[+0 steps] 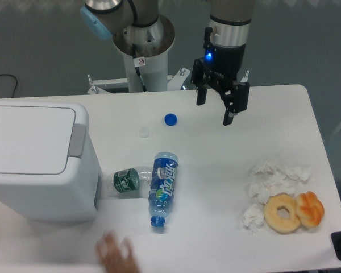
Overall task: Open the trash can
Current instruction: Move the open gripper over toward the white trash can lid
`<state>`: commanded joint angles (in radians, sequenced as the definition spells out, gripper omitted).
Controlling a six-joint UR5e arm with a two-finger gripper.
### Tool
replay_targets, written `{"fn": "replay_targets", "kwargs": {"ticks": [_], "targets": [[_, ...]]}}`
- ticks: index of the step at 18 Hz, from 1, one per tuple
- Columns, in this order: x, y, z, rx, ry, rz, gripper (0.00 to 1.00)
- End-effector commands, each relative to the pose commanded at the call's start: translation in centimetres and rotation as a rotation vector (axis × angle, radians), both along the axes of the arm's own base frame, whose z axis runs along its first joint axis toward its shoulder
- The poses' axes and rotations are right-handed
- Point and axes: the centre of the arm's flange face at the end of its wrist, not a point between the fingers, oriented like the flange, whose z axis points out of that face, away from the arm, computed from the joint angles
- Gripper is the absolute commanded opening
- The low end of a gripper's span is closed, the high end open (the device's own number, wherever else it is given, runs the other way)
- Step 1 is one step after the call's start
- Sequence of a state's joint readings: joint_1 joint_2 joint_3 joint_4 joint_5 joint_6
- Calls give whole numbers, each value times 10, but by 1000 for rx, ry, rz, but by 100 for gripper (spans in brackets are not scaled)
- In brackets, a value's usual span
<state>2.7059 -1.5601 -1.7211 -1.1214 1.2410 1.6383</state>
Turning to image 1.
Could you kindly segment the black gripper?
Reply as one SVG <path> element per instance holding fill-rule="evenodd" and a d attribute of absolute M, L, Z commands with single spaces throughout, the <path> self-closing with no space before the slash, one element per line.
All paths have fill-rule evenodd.
<path fill-rule="evenodd" d="M 223 125 L 233 123 L 237 111 L 245 111 L 248 105 L 250 84 L 240 83 L 237 74 L 241 68 L 245 45 L 223 47 L 211 42 L 214 30 L 205 28 L 204 57 L 193 64 L 191 82 L 196 86 L 197 106 L 206 102 L 207 88 L 216 90 L 225 105 Z"/>

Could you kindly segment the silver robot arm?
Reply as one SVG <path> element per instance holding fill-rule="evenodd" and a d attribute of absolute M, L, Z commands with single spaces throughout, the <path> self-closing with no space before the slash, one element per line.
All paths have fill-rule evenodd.
<path fill-rule="evenodd" d="M 224 125 L 245 111 L 250 85 L 238 80 L 253 14 L 254 1 L 211 1 L 204 30 L 204 55 L 194 61 L 191 82 L 197 104 L 208 88 L 219 93 Z M 81 16 L 98 38 L 112 39 L 123 55 L 130 92 L 168 89 L 168 51 L 175 40 L 171 21 L 159 13 L 158 1 L 85 1 Z"/>

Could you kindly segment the blurred human hand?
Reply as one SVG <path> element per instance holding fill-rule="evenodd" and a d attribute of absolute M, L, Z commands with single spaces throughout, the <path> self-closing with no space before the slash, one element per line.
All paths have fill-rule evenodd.
<path fill-rule="evenodd" d="M 106 272 L 140 272 L 132 246 L 127 238 L 118 243 L 113 233 L 106 233 L 96 243 L 95 250 L 99 262 Z"/>

